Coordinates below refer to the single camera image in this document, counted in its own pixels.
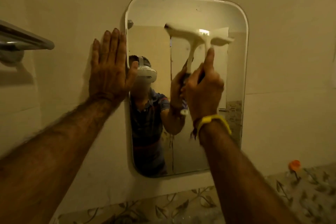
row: vr headset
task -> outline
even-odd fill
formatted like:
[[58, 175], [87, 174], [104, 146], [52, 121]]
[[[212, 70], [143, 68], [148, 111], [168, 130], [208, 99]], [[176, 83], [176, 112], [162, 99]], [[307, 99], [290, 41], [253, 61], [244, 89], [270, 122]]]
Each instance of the vr headset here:
[[137, 81], [144, 83], [152, 83], [156, 81], [157, 72], [150, 66], [144, 65], [144, 57], [139, 57]]

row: hairy forearm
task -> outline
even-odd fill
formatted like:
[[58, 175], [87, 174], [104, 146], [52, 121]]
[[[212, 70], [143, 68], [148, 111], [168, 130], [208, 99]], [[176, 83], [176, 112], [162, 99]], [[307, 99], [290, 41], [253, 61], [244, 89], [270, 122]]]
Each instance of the hairy forearm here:
[[1, 220], [48, 223], [116, 108], [109, 100], [89, 99], [1, 159]]
[[172, 135], [180, 133], [186, 121], [185, 116], [181, 116], [178, 112], [179, 110], [175, 110], [173, 108], [169, 109], [166, 122], [164, 124], [166, 131]]
[[199, 136], [226, 223], [299, 223], [220, 121], [204, 125]]

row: orange object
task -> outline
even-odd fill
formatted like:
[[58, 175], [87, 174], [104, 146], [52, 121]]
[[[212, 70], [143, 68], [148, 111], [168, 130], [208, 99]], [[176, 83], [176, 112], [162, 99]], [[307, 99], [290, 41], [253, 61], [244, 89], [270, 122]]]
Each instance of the orange object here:
[[289, 170], [294, 171], [294, 172], [299, 171], [300, 167], [301, 167], [301, 163], [298, 160], [293, 160], [289, 162], [288, 164]]

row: left hand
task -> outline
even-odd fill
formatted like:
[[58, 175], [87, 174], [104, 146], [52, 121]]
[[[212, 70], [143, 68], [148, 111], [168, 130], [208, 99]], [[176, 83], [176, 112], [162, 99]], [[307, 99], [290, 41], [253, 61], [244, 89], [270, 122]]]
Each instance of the left hand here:
[[117, 28], [106, 31], [103, 43], [92, 46], [89, 94], [91, 98], [109, 99], [115, 106], [127, 96], [137, 77], [138, 62], [130, 65], [126, 76], [126, 35]]
[[183, 87], [183, 78], [186, 72], [187, 67], [184, 66], [170, 84], [170, 105], [179, 110], [182, 109], [181, 88]]

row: floral tile border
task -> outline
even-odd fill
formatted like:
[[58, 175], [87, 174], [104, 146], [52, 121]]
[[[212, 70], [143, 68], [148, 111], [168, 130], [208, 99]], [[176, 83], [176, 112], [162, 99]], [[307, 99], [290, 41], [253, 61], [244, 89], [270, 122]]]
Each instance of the floral tile border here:
[[[302, 223], [336, 223], [336, 163], [265, 177]], [[224, 223], [213, 186], [59, 216], [59, 224]]]

